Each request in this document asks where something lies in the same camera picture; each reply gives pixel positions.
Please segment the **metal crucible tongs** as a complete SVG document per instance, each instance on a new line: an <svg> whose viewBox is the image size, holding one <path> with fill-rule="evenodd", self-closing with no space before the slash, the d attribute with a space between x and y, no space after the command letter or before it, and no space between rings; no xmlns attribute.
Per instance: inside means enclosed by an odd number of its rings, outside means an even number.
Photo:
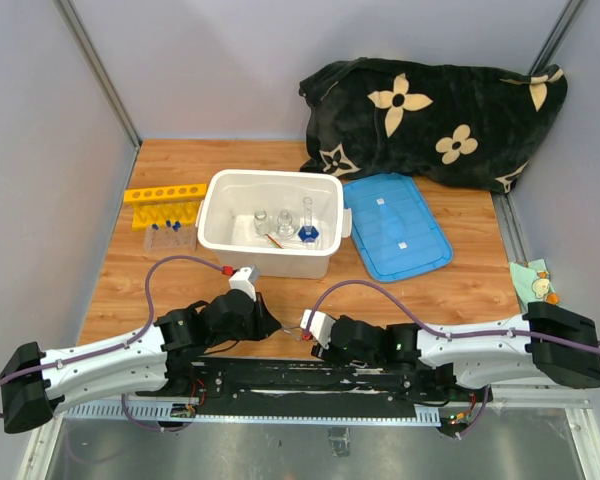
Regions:
<svg viewBox="0 0 600 480"><path fill-rule="evenodd" d="M281 326L281 331L291 336L296 341L303 340L303 329L300 326Z"/></svg>

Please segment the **red spatula spoon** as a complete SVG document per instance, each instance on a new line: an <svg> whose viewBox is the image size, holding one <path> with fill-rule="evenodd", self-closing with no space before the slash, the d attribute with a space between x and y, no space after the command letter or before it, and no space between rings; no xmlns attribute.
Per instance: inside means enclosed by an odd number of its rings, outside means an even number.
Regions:
<svg viewBox="0 0 600 480"><path fill-rule="evenodd" d="M277 241L273 236L271 236L270 234L265 234L265 237L278 249L284 249L284 247L282 246L282 244Z"/></svg>

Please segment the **small glass bottle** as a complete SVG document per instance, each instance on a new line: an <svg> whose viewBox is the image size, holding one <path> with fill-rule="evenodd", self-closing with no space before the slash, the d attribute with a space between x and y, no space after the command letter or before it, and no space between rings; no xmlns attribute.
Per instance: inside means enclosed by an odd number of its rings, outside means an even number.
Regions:
<svg viewBox="0 0 600 480"><path fill-rule="evenodd" d="M256 234L259 236L269 235L271 232L271 223L266 211L256 211L253 216L253 224Z"/></svg>

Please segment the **glass graduated cylinder blue base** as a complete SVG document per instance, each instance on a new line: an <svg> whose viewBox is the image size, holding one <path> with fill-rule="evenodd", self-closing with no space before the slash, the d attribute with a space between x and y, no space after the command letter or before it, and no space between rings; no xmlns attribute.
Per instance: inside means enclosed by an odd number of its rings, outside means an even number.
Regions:
<svg viewBox="0 0 600 480"><path fill-rule="evenodd" d="M319 231L313 221L313 200L303 199L303 218L298 230L298 236L303 243L314 244L319 238Z"/></svg>

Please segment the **clear plastic tube rack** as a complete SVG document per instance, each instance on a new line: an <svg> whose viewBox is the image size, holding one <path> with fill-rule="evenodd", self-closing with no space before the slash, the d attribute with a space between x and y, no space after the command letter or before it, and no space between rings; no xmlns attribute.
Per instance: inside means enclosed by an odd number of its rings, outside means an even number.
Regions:
<svg viewBox="0 0 600 480"><path fill-rule="evenodd" d="M162 250L191 250L197 246L197 228L194 225L181 225L178 233L166 226L152 231L151 226L146 228L144 250L148 253Z"/></svg>

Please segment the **white plastic bin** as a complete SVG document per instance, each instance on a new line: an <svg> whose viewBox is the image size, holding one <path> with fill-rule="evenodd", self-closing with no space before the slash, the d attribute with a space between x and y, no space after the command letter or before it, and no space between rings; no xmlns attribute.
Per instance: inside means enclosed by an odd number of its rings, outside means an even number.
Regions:
<svg viewBox="0 0 600 480"><path fill-rule="evenodd" d="M313 200L313 221L319 231L314 244L303 243L298 236L305 197ZM253 216L260 210L268 213L270 235L284 249L256 234ZM296 233L291 238L276 233L281 210L289 210L294 217ZM227 169L212 177L197 226L199 244L222 264L255 265L264 276L320 279L342 240L351 234L352 214L344 206L343 185L334 177Z"/></svg>

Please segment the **glass flask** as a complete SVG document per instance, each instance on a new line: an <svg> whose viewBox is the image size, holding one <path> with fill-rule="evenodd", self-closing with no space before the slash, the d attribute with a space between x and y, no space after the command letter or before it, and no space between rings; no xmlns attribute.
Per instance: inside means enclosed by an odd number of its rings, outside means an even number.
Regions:
<svg viewBox="0 0 600 480"><path fill-rule="evenodd" d="M289 210L281 210L277 216L276 233L280 238L291 238L296 233L294 217Z"/></svg>

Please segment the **yellow test tube rack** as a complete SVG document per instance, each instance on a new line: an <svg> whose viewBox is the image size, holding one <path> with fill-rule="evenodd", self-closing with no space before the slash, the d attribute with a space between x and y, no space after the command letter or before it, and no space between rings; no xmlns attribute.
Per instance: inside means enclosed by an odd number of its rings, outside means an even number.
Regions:
<svg viewBox="0 0 600 480"><path fill-rule="evenodd" d="M181 225L196 223L207 184L181 184L148 188L127 189L123 204L132 208L134 231L143 231L152 224L166 226L166 220Z"/></svg>

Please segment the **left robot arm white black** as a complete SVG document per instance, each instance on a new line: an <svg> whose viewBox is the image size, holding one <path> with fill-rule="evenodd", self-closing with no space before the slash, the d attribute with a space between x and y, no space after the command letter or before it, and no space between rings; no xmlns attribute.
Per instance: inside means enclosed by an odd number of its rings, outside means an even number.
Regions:
<svg viewBox="0 0 600 480"><path fill-rule="evenodd" d="M19 346L0 373L3 429L33 430L74 406L106 397L180 396L194 383L191 364L224 342L261 341L280 330L262 296L232 289L129 332L73 348Z"/></svg>

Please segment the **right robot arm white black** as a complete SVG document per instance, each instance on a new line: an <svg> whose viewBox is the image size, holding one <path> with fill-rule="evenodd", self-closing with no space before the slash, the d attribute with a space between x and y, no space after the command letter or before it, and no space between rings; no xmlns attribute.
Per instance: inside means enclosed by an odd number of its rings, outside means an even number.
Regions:
<svg viewBox="0 0 600 480"><path fill-rule="evenodd" d="M545 302L532 302L524 314L482 325L376 327L311 310L304 311L300 325L317 342L313 356L326 362L438 369L433 387L446 400L467 389L533 378L573 389L600 388L594 322Z"/></svg>

